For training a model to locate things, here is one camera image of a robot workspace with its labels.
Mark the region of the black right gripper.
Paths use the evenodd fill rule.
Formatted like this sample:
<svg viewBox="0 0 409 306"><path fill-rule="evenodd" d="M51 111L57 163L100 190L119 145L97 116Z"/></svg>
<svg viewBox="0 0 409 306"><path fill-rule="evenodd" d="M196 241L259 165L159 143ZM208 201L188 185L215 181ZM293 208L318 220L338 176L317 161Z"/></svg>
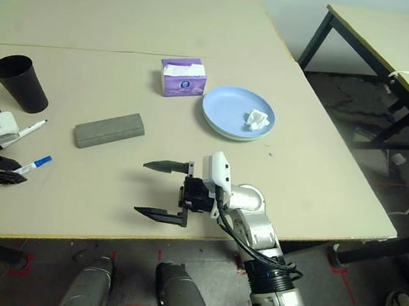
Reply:
<svg viewBox="0 0 409 306"><path fill-rule="evenodd" d="M189 210L191 212L213 213L216 206L215 199L210 196L210 191L203 183L202 179L192 177L193 164L192 162L174 162L174 161L152 161L143 164L151 170L161 173L185 173L187 177L184 179L184 184L180 187L179 203L181 208L177 214L170 214L165 209L152 207L134 207L133 209L143 216L152 219L158 223L175 224L180 227L187 227L187 216Z"/></svg>

